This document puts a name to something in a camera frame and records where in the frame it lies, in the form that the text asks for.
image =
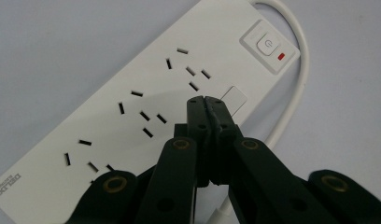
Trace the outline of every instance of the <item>power strip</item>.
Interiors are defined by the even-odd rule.
[[[241,124],[299,56],[248,1],[202,0],[0,177],[0,207],[64,223],[99,175],[154,165],[191,97]]]

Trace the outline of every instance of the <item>brand logo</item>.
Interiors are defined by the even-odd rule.
[[[5,179],[2,184],[0,184],[0,196],[3,195],[7,190],[12,187],[18,179],[20,179],[21,175],[16,174],[16,175],[10,175],[7,179]]]

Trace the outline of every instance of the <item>pivot screw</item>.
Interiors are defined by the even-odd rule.
[[[123,176],[113,176],[110,177],[106,182],[104,182],[103,188],[107,193],[118,193],[125,189],[127,185],[127,179]]]
[[[334,175],[324,175],[321,177],[322,183],[330,189],[338,192],[348,191],[348,184],[341,178]]]
[[[252,140],[244,140],[241,142],[241,145],[247,149],[257,149],[258,143],[252,141]]]
[[[175,149],[188,149],[190,147],[191,143],[186,140],[176,140],[173,143],[173,146]]]

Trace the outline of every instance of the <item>white cable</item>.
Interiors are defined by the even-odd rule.
[[[292,32],[295,34],[296,40],[298,41],[299,51],[301,52],[301,68],[298,76],[298,82],[292,98],[290,99],[286,109],[281,114],[279,120],[275,124],[275,127],[270,132],[267,139],[264,141],[266,146],[270,149],[275,147],[275,144],[278,142],[278,139],[281,137],[285,128],[287,127],[290,118],[295,112],[296,107],[301,101],[304,87],[306,86],[306,81],[309,76],[309,67],[310,67],[310,55],[309,48],[307,47],[306,37],[304,36],[301,25],[296,20],[296,17],[292,14],[288,7],[284,5],[280,0],[248,0],[251,5],[255,4],[265,4],[267,6],[275,8],[288,22]],[[229,196],[225,198],[225,201],[220,206],[218,213],[214,213],[213,216],[208,219],[208,224],[219,224],[223,220],[227,220],[226,214],[230,214],[233,210]]]

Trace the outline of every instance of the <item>outlet slot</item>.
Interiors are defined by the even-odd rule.
[[[150,118],[148,117],[148,115],[146,115],[146,114],[144,113],[144,111],[141,111],[141,112],[140,112],[140,115],[141,115],[144,119],[146,119],[147,121],[150,120]]]
[[[167,67],[168,69],[172,69],[173,67],[171,66],[170,59],[166,59]]]
[[[202,74],[205,75],[206,78],[210,79],[211,76],[204,69],[202,70]]]
[[[132,95],[142,97],[144,95],[144,93],[142,93],[141,91],[132,91]]]
[[[95,167],[95,165],[91,161],[89,161],[88,165],[94,170],[95,173],[98,172],[97,167]]]
[[[110,171],[114,171],[114,168],[112,168],[112,166],[109,164],[106,166],[106,168],[108,168],[108,170],[110,170]]]
[[[183,54],[188,54],[188,52],[189,52],[187,49],[180,49],[180,48],[176,49],[176,51],[183,53]]]
[[[159,119],[161,122],[163,122],[163,123],[167,123],[167,120],[166,120],[164,117],[162,117],[162,115],[158,114],[156,117],[158,117],[158,119]]]
[[[89,147],[92,145],[92,142],[88,142],[88,141],[81,140],[81,139],[79,139],[79,143],[82,145],[89,146]]]
[[[71,161],[69,160],[69,155],[68,155],[68,153],[65,153],[64,155],[65,155],[65,160],[66,160],[66,162],[67,162],[67,166],[70,166],[70,165],[71,165]]]
[[[150,138],[153,137],[153,134],[147,128],[144,128],[142,131],[144,131],[144,133],[146,133]]]
[[[199,88],[198,88],[196,85],[194,85],[193,82],[190,82],[190,86],[191,86],[195,91],[198,91],[198,90],[199,90]]]
[[[187,67],[187,71],[194,77],[196,75],[195,72],[193,72],[193,70],[191,70],[191,68]]]
[[[119,110],[121,114],[124,114],[123,103],[119,103]]]

